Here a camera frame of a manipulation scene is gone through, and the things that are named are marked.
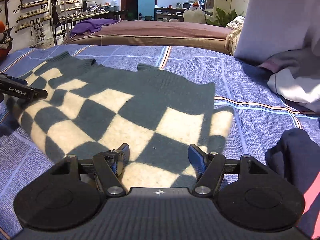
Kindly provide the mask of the checkered green cream sweater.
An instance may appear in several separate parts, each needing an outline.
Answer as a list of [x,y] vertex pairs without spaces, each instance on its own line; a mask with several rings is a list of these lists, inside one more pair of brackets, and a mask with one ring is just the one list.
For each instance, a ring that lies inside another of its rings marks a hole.
[[24,75],[48,96],[32,102],[9,97],[7,107],[52,162],[89,159],[123,143],[130,147],[125,187],[195,183],[189,145],[221,153],[233,120],[231,107],[214,108],[215,85],[140,64],[105,67],[67,52]]

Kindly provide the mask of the folded clothes stack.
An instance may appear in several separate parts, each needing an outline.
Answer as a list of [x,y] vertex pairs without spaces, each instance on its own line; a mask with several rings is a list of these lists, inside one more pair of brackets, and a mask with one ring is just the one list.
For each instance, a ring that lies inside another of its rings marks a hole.
[[3,61],[8,53],[9,47],[4,43],[7,38],[7,34],[5,33],[6,26],[2,21],[0,21],[0,61]]

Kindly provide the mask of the blue plaid bed sheet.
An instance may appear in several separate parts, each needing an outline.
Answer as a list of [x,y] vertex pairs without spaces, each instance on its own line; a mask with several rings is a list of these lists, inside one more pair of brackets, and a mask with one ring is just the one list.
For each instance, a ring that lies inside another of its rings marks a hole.
[[[19,77],[64,51],[79,59],[95,59],[106,67],[135,70],[140,63],[168,70],[198,84],[216,85],[215,107],[234,108],[234,121],[224,153],[236,159],[250,154],[264,161],[287,129],[305,130],[319,142],[319,117],[272,93],[266,70],[215,51],[172,46],[60,45],[48,49],[24,48],[11,53],[1,71]],[[21,188],[50,168],[46,158],[1,106],[1,239],[21,229],[13,201]]]

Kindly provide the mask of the dark navy garment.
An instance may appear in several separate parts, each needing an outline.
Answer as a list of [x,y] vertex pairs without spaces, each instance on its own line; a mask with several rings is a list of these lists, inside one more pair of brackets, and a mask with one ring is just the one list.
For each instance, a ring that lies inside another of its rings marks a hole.
[[284,131],[265,154],[267,166],[303,194],[305,209],[298,227],[311,239],[319,239],[319,146],[306,131]]

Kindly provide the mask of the purple blanket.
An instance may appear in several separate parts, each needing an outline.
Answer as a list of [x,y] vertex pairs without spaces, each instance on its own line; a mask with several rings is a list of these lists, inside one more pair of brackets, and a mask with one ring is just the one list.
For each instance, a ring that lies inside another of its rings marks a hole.
[[84,34],[86,32],[95,33],[100,31],[102,26],[112,25],[119,22],[119,20],[113,20],[110,18],[101,18],[101,19],[88,19],[81,22],[78,22],[74,28],[70,31],[70,36]]

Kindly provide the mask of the brown bed with mauve cover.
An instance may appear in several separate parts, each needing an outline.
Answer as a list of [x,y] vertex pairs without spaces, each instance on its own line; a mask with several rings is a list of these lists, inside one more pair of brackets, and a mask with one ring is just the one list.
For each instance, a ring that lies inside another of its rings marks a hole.
[[183,46],[229,55],[226,40],[231,29],[191,22],[125,21],[102,26],[99,31],[65,37],[63,44],[122,46]]

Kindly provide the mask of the floral cream pillow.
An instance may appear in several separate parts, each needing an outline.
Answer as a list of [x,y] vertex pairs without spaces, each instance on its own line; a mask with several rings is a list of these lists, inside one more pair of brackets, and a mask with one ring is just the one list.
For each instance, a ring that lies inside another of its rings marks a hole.
[[225,49],[230,55],[234,55],[236,46],[238,45],[241,31],[244,25],[245,18],[243,16],[237,16],[234,20],[227,24],[227,28],[231,29],[231,32],[227,35],[225,41]]

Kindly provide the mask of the green potted plant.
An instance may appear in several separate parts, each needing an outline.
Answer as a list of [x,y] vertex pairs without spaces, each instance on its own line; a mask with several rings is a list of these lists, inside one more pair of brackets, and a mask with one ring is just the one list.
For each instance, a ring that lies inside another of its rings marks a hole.
[[222,9],[216,8],[216,17],[213,20],[206,18],[208,25],[215,25],[218,27],[226,27],[229,22],[232,22],[239,15],[233,9],[230,13],[225,13]]

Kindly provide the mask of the light lavender duvet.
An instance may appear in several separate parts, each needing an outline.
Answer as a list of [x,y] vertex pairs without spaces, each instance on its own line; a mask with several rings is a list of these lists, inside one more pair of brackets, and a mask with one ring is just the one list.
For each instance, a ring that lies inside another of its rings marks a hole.
[[270,70],[274,93],[319,113],[319,0],[249,0],[234,56]]

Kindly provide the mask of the dark low console table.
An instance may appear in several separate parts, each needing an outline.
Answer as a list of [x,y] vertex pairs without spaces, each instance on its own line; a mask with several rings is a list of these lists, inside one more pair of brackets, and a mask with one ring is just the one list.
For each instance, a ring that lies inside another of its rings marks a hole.
[[174,18],[174,19],[177,19],[178,22],[183,22],[184,11],[185,9],[180,9],[180,8],[155,7],[154,20],[162,21],[164,19],[167,19],[167,21],[170,21],[170,19]]

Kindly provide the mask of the white microwave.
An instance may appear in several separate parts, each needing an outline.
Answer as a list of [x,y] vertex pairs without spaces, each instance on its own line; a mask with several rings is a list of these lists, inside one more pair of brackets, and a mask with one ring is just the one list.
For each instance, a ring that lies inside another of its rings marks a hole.
[[193,4],[190,2],[182,3],[182,9],[189,9]]

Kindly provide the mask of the wall display shelves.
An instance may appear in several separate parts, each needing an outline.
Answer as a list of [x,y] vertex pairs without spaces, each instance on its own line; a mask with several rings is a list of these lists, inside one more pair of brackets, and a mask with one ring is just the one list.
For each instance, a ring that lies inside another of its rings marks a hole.
[[61,44],[82,9],[82,0],[1,0],[3,43],[11,52]]

